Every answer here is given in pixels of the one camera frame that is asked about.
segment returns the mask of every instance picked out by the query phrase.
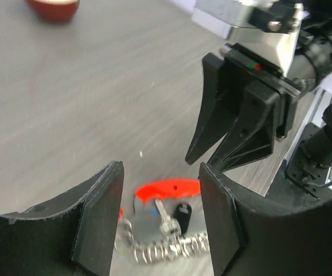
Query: red apple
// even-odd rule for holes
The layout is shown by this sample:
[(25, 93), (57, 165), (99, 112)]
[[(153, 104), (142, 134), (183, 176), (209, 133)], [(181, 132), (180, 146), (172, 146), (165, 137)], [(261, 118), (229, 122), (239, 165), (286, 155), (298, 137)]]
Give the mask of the red apple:
[(36, 14), (47, 21), (64, 23), (72, 19), (80, 0), (26, 0)]

